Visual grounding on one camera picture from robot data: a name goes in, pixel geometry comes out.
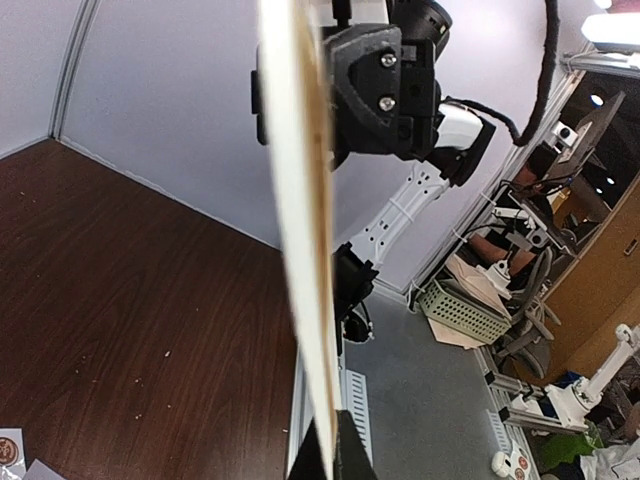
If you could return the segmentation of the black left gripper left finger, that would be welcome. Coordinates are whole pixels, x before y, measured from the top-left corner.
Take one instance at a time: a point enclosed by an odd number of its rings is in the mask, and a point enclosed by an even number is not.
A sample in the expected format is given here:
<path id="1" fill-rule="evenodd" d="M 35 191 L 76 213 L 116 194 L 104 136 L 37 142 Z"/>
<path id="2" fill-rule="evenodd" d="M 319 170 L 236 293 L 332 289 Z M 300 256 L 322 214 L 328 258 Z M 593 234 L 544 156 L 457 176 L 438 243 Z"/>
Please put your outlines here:
<path id="1" fill-rule="evenodd" d="M 315 420 L 307 429 L 287 480 L 326 480 Z"/>

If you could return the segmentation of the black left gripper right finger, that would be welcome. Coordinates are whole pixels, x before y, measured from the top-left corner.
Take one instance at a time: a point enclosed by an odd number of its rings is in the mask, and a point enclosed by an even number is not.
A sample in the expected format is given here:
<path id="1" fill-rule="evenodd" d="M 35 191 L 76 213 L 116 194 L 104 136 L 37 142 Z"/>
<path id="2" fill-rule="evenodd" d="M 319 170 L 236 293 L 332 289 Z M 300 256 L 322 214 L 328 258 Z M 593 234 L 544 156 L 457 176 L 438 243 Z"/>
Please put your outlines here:
<path id="1" fill-rule="evenodd" d="M 348 410 L 337 411 L 338 433 L 333 464 L 338 480 L 377 480 L 378 477 L 361 442 Z"/>

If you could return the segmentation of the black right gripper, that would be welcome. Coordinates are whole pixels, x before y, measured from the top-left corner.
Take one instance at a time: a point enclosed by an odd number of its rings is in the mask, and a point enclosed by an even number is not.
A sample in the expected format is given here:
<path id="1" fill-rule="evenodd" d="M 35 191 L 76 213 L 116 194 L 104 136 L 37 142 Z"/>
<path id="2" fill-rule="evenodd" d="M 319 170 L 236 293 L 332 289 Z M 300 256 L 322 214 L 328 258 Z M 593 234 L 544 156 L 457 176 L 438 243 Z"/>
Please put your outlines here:
<path id="1" fill-rule="evenodd" d="M 321 34 L 334 124 L 331 168 L 339 168 L 350 154 L 426 161 L 438 137 L 434 43 L 405 40 L 393 24 L 326 26 Z M 256 138 L 267 146 L 260 45 L 250 80 Z"/>

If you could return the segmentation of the grey envelope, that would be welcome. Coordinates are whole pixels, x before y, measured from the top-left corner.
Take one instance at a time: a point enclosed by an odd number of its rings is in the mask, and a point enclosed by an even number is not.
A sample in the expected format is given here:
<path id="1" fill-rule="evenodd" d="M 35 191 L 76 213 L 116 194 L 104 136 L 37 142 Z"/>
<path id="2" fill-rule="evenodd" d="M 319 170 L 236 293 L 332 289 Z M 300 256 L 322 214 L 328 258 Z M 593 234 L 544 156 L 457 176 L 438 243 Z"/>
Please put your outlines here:
<path id="1" fill-rule="evenodd" d="M 40 460 L 34 460 L 23 476 L 23 480 L 65 480 L 65 477 Z"/>

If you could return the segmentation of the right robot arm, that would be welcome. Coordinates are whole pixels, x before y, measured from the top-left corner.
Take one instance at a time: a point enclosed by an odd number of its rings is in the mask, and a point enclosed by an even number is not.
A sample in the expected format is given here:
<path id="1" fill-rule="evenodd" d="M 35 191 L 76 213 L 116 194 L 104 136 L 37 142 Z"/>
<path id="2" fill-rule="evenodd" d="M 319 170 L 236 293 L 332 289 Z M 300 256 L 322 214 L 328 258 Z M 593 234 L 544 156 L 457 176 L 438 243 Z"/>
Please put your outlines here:
<path id="1" fill-rule="evenodd" d="M 301 343 L 368 337 L 349 315 L 415 217 L 476 170 L 491 123 L 445 98 L 435 64 L 451 18 L 434 1 L 355 23 L 346 1 L 320 26 L 308 1 L 262 1 L 251 74 L 257 138 L 269 153 L 294 328 Z M 411 165 L 380 211 L 333 242 L 331 180 L 353 154 Z"/>

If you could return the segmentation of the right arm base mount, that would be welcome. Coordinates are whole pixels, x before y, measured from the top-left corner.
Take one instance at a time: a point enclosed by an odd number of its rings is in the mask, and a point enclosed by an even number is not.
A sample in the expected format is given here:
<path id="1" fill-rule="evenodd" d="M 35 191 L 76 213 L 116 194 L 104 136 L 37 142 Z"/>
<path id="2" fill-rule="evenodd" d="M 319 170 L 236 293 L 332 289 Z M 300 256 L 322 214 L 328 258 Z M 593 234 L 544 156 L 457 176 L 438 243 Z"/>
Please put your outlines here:
<path id="1" fill-rule="evenodd" d="M 374 338 L 373 323 L 364 300 L 373 292 L 373 281 L 379 271 L 370 260 L 362 261 L 350 242 L 334 253 L 334 316 L 337 353 L 343 353 L 343 342 L 364 344 Z"/>

